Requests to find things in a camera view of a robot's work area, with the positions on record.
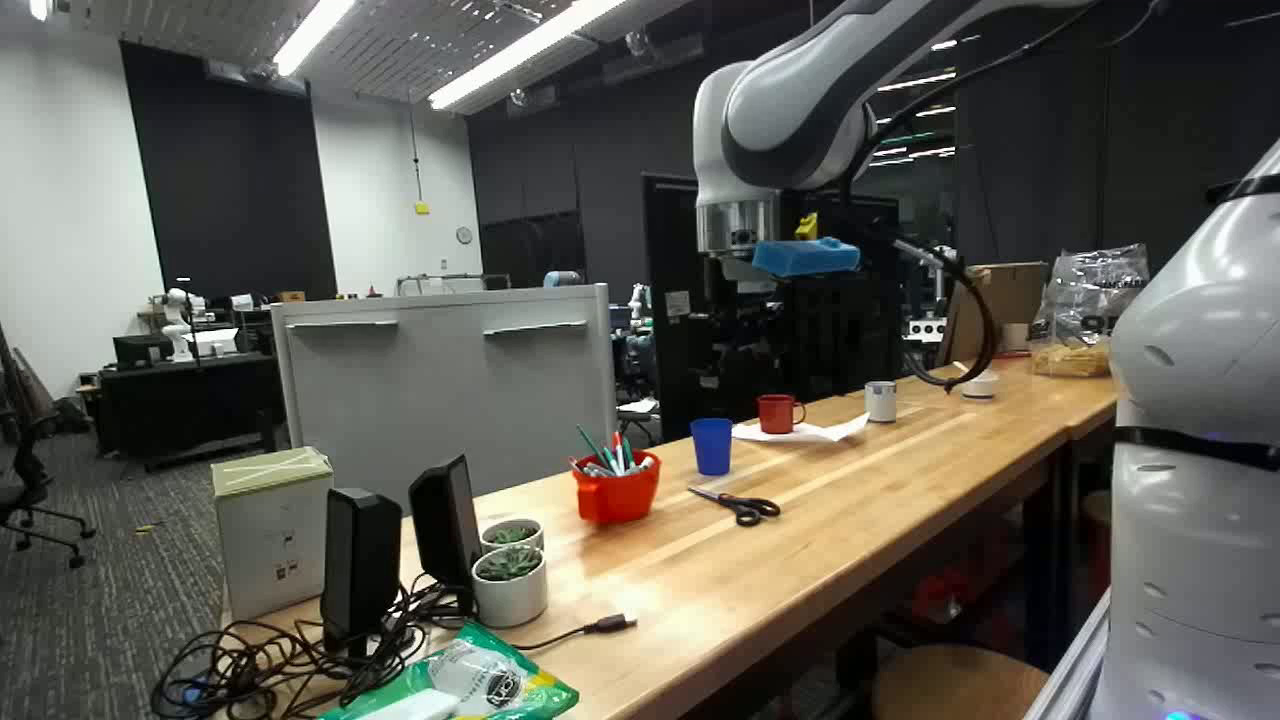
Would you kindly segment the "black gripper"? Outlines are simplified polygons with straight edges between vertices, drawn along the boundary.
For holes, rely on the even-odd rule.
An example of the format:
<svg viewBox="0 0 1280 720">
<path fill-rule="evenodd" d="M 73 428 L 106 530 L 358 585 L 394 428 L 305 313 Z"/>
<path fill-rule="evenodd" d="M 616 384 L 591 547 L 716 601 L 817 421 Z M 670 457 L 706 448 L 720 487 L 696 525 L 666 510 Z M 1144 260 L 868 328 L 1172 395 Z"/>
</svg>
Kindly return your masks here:
<svg viewBox="0 0 1280 720">
<path fill-rule="evenodd" d="M 752 247 L 776 231 L 773 199 L 738 199 L 707 208 L 707 258 L 720 278 L 740 286 L 752 281 Z"/>
</svg>

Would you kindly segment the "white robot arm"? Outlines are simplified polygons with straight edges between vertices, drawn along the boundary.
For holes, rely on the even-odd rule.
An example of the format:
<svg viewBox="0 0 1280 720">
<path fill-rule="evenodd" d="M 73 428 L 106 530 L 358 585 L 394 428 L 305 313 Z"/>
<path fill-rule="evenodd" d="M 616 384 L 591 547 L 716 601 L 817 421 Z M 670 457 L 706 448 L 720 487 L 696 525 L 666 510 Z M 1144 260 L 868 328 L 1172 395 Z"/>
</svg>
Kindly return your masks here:
<svg viewBox="0 0 1280 720">
<path fill-rule="evenodd" d="M 692 106 L 696 241 L 765 241 L 789 194 L 863 170 L 868 98 L 1008 7 L 1095 0 L 840 0 L 707 74 Z M 1120 313 L 1109 365 L 1114 593 L 1088 720 L 1280 720 L 1280 143 Z"/>
</svg>

